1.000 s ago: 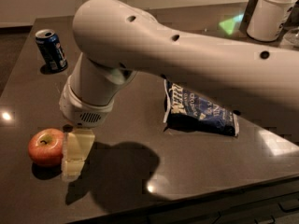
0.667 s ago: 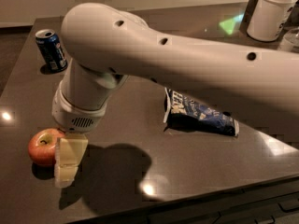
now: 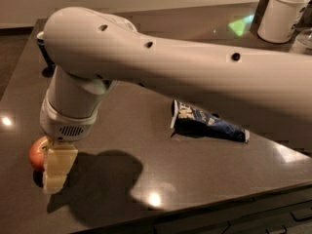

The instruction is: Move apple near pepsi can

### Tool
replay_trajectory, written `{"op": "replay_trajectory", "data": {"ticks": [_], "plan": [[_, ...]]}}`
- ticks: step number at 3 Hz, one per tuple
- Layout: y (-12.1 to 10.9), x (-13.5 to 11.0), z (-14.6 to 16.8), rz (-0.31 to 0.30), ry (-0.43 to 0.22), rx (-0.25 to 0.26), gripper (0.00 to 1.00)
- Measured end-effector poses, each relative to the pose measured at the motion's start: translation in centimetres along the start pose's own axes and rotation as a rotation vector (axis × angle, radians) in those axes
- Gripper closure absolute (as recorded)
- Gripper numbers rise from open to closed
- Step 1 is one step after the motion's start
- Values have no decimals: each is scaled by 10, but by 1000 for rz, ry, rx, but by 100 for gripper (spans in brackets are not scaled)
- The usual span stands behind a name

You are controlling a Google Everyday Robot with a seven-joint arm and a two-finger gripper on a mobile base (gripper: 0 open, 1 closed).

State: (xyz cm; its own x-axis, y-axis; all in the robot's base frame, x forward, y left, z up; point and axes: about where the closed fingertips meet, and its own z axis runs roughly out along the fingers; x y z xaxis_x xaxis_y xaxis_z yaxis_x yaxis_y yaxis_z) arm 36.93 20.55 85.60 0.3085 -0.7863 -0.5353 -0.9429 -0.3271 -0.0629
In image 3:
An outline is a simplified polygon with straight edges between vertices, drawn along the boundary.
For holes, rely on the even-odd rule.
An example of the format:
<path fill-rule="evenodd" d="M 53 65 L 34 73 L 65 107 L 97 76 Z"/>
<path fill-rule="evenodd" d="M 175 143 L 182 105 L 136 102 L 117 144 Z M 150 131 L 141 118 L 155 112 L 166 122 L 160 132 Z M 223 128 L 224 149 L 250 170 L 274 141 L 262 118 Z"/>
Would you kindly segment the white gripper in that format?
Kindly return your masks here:
<path fill-rule="evenodd" d="M 116 81 L 75 77 L 56 67 L 40 111 L 40 125 L 49 138 L 43 142 L 46 194 L 62 190 L 78 154 L 71 142 L 89 134 L 101 102 L 116 85 Z"/>

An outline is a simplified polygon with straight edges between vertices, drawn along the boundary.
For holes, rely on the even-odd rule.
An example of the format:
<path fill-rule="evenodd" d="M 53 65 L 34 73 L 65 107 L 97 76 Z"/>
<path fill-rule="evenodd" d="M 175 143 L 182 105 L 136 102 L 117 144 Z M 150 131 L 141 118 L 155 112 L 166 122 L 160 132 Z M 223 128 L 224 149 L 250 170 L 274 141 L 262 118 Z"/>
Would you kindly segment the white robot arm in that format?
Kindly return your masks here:
<path fill-rule="evenodd" d="M 81 7 L 53 13 L 43 41 L 57 67 L 40 124 L 56 146 L 87 136 L 103 98 L 125 81 L 312 151 L 310 56 L 147 36 Z"/>

